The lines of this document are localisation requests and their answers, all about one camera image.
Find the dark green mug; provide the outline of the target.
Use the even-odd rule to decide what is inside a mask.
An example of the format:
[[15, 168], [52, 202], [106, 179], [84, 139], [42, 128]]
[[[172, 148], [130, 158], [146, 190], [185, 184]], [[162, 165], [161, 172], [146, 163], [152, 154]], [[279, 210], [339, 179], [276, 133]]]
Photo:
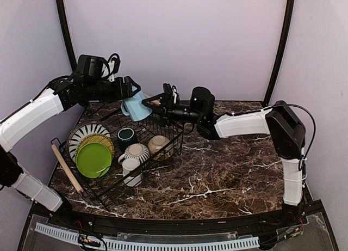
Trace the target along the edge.
[[119, 130], [117, 133], [117, 142], [122, 152], [133, 144], [138, 143], [138, 139], [135, 131], [130, 127], [125, 127]]

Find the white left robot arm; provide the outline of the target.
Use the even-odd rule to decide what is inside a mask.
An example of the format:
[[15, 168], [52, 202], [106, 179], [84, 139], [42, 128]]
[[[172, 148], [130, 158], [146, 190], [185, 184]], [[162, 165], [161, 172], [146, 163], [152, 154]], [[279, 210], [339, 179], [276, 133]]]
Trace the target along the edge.
[[141, 87], [129, 76], [117, 77], [114, 81], [64, 76], [49, 82], [34, 100], [1, 120], [1, 185], [18, 190], [32, 201], [55, 212], [56, 219], [63, 226], [72, 227], [77, 222], [77, 216], [63, 206], [67, 202], [55, 190], [22, 168], [10, 151], [32, 130], [77, 104], [120, 101], [134, 96], [140, 90]]

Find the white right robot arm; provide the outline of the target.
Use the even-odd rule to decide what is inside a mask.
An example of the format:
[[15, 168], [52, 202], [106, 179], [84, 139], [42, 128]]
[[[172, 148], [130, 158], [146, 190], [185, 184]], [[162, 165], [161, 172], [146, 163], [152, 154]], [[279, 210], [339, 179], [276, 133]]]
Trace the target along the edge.
[[303, 170], [309, 147], [305, 146], [306, 128], [292, 110], [294, 104], [277, 101], [275, 105], [244, 113], [214, 113], [215, 97], [209, 89], [192, 90], [189, 105], [181, 104], [175, 86], [163, 85], [163, 93], [145, 98], [142, 104], [153, 110], [164, 124], [173, 122], [196, 125], [205, 139], [218, 140], [248, 134], [268, 134], [283, 164], [284, 194], [287, 206], [277, 220], [289, 226], [299, 216], [297, 205], [302, 199]]

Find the white steel tumbler cup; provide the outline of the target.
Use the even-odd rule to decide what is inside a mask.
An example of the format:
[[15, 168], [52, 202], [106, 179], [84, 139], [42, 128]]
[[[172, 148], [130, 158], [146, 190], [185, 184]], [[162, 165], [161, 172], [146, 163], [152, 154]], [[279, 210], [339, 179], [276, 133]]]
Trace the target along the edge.
[[126, 186], [136, 187], [141, 185], [142, 175], [140, 169], [138, 169], [139, 166], [139, 160], [134, 158], [128, 158], [122, 162], [123, 182]]

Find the striped round mug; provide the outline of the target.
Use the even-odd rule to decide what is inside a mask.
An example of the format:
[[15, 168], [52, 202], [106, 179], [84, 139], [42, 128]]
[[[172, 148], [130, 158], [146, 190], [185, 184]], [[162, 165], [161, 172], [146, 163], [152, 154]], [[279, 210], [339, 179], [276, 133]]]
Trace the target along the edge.
[[135, 143], [127, 147], [125, 152], [118, 158], [118, 164], [128, 158], [139, 160], [142, 164], [151, 157], [148, 147], [141, 143]]

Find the light blue faceted mug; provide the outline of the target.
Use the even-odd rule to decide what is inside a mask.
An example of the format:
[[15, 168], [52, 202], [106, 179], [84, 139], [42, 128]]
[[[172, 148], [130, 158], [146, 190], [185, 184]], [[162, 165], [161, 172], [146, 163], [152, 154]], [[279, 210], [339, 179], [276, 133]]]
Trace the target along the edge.
[[146, 119], [152, 114], [152, 110], [142, 104], [144, 99], [144, 93], [139, 91], [133, 97], [122, 100], [120, 107], [122, 113], [134, 122]]

